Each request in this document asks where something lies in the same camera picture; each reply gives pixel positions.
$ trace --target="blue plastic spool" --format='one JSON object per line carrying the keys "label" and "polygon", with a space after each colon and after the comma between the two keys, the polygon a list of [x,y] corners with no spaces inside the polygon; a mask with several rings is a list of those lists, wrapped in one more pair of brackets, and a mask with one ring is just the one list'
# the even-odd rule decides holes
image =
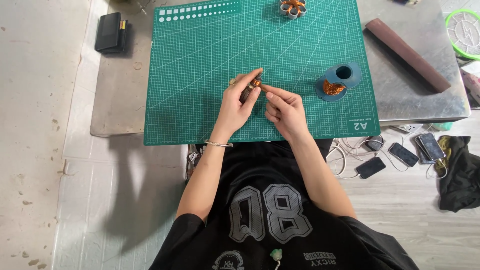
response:
{"label": "blue plastic spool", "polygon": [[[325,79],[331,84],[341,84],[345,88],[338,94],[331,96],[324,92]],[[325,75],[320,77],[315,83],[315,90],[318,97],[321,99],[334,102],[339,101],[347,93],[349,88],[354,88],[360,83],[361,70],[357,63],[340,64],[333,66],[325,72]]]}

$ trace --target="bangle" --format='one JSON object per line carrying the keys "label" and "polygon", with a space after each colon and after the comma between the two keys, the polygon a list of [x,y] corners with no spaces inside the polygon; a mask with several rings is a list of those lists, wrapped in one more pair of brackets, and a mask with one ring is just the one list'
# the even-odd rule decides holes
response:
{"label": "bangle", "polygon": [[209,140],[205,140],[204,142],[206,144],[210,144],[210,145],[213,145],[213,146],[219,146],[219,147],[232,147],[233,146],[233,143],[227,143],[226,145],[223,145],[223,144],[211,142]]}

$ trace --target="person's right hand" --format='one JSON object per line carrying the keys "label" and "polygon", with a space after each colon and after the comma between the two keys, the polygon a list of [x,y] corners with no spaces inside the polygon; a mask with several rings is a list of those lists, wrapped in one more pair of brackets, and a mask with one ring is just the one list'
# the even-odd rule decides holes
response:
{"label": "person's right hand", "polygon": [[268,99],[265,117],[275,124],[280,134],[289,143],[311,137],[301,97],[281,88],[262,86]]}

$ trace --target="number 08 print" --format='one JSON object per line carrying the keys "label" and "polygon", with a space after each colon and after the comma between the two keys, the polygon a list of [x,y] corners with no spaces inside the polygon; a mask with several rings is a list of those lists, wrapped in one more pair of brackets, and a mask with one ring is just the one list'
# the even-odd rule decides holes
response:
{"label": "number 08 print", "polygon": [[[270,234],[285,244],[295,236],[306,237],[312,226],[302,215],[300,193],[288,184],[271,184],[263,192],[268,210]],[[241,243],[251,235],[261,241],[265,236],[264,216],[260,191],[247,186],[233,197],[230,204],[230,238]]]}

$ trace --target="stainless steel table surface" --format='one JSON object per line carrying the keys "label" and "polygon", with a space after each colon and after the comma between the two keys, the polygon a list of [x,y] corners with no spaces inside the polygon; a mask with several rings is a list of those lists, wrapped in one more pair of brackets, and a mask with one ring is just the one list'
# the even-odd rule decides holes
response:
{"label": "stainless steel table surface", "polygon": [[[143,132],[154,7],[196,2],[138,1],[110,1],[108,12],[121,12],[122,20],[128,19],[131,27],[126,51],[101,57],[92,135]],[[358,0],[357,4],[363,28],[374,18],[382,19],[452,84],[441,94],[433,93],[422,78],[364,30],[380,125],[449,122],[468,117],[467,96],[438,0],[422,0],[415,8],[387,0]]]}

